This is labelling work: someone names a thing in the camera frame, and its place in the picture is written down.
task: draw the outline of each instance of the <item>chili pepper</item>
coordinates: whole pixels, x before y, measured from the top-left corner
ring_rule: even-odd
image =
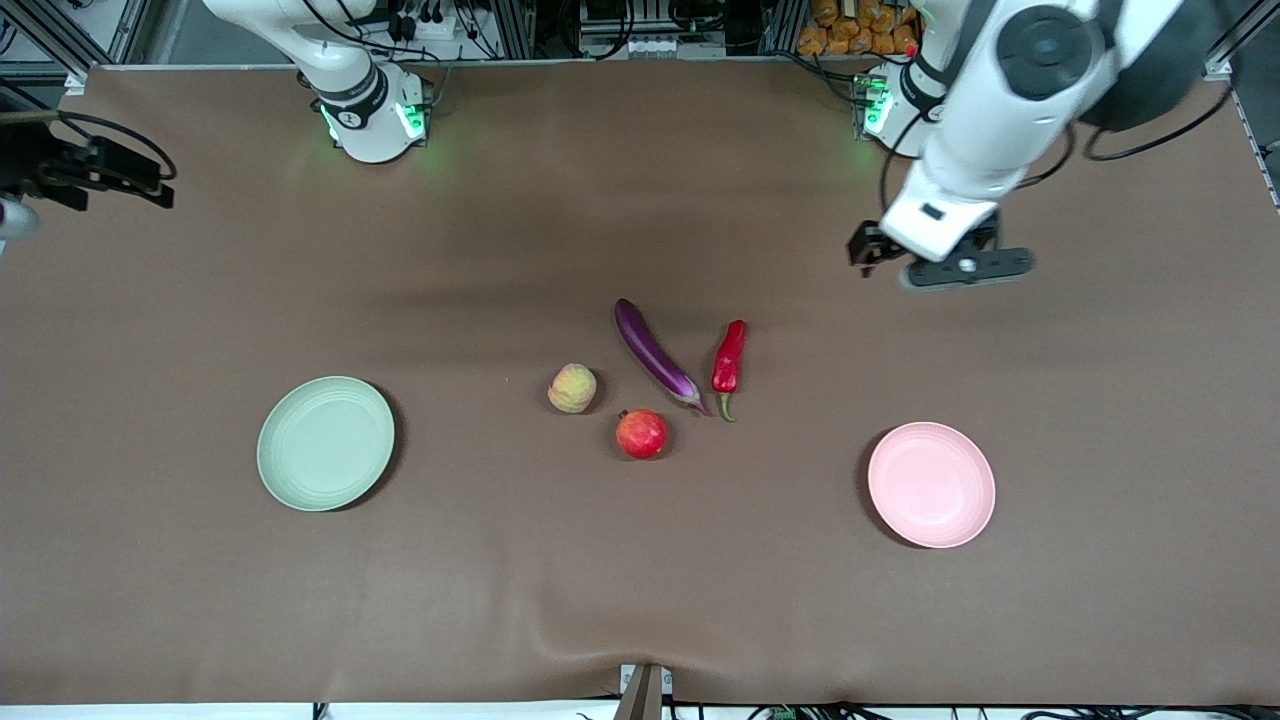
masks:
[[[716,370],[712,373],[712,389],[719,393],[721,415],[730,423],[736,423],[728,414],[728,396],[737,391],[737,375],[742,369],[742,348],[746,346],[746,323],[733,320],[724,331],[724,341],[716,352]]]

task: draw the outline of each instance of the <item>pomegranate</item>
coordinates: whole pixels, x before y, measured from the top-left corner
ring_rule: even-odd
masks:
[[[613,437],[622,452],[636,460],[650,460],[667,446],[667,423],[653,410],[623,410]]]

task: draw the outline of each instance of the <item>pink plate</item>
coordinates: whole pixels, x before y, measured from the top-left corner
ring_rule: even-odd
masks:
[[[872,502],[893,532],[924,547],[956,547],[987,527],[996,478],[972,439],[937,423],[893,429],[876,446]]]

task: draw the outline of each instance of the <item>purple eggplant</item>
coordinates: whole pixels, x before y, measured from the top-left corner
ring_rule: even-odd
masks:
[[[676,400],[703,415],[710,415],[703,405],[703,393],[698,391],[698,386],[662,351],[662,346],[649,332],[649,325],[634,302],[625,297],[618,300],[613,305],[613,319],[618,323],[618,332],[622,333],[622,340],[631,352]]]

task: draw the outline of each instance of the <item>brown tablecloth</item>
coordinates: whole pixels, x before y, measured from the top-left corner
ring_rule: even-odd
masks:
[[[462,69],[383,167],[292,73],[73,105],[182,176],[0,259],[5,702],[594,696],[646,660],[721,702],[1280,702],[1280,233],[1231,109],[1010,199],[1025,282],[906,295],[846,266],[882,150],[790,65]],[[751,324],[736,425],[639,370],[620,296],[703,379]],[[548,406],[567,361],[594,414]],[[328,374],[402,446],[312,515],[255,442]],[[641,406],[664,460],[612,448]],[[920,419],[996,471],[959,550],[872,518],[869,443]]]

